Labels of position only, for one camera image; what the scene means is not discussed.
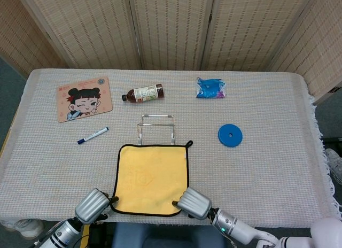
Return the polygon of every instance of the blue lid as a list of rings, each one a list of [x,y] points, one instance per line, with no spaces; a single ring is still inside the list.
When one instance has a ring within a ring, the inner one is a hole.
[[[242,141],[242,132],[234,124],[223,125],[219,129],[219,140],[222,144],[233,148],[240,145]]]

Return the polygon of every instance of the white shoe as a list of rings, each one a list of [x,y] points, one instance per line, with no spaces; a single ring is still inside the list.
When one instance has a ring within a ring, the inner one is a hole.
[[[1,225],[8,231],[18,231],[25,239],[34,239],[44,230],[44,225],[41,220],[19,220],[10,221],[2,220]]]
[[[333,149],[326,149],[330,172],[335,177],[337,183],[342,185],[342,158]]]

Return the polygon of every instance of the yellow towel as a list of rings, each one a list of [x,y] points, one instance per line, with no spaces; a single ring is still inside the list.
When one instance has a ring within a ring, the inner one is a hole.
[[[188,147],[181,145],[124,145],[119,152],[114,209],[125,214],[173,216],[172,205],[189,186]]]

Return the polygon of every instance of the tablecloth fringe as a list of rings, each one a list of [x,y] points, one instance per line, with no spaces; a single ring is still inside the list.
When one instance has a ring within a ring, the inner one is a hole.
[[[310,100],[310,104],[311,104],[311,109],[312,109],[312,113],[311,113],[311,117],[312,117],[312,120],[313,120],[313,123],[314,123],[314,129],[316,131],[316,133],[314,133],[314,135],[316,134],[318,138],[314,137],[314,140],[316,142],[316,145],[318,148],[320,148],[321,150],[321,161],[323,163],[323,166],[324,166],[324,169],[325,169],[325,175],[323,177],[324,180],[326,181],[326,183],[329,185],[330,187],[330,199],[331,199],[331,205],[336,209],[333,213],[336,215],[336,218],[342,220],[342,211],[340,210],[340,208],[342,208],[342,206],[336,201],[335,197],[333,196],[335,194],[335,186],[334,184],[332,183],[332,179],[330,177],[330,169],[329,169],[329,165],[328,165],[328,158],[327,156],[325,155],[325,149],[324,149],[324,145],[323,145],[323,141],[322,141],[322,136],[323,134],[320,132],[320,129],[318,127],[318,122],[317,122],[317,119],[316,119],[316,116],[315,116],[315,111],[316,111],[316,108],[317,106],[314,105],[314,102],[315,102],[315,98],[311,95],[309,95],[309,100]]]

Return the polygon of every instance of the white robot part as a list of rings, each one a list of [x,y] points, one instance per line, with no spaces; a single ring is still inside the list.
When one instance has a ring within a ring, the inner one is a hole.
[[[206,219],[212,208],[212,201],[191,187],[187,188],[179,201],[173,201],[172,204],[198,220]]]
[[[69,243],[80,234],[83,224],[91,224],[97,220],[106,219],[109,215],[102,214],[104,209],[111,202],[117,200],[117,197],[109,199],[107,194],[96,188],[93,189],[75,208],[76,217],[66,220],[40,248],[67,248]]]
[[[214,218],[213,226],[243,244],[249,244],[253,239],[262,240],[264,245],[271,247],[278,243],[278,239],[270,233],[252,228],[221,209]]]
[[[282,237],[275,248],[315,248],[310,237]]]
[[[320,219],[311,227],[314,247],[342,247],[342,222],[335,218]]]

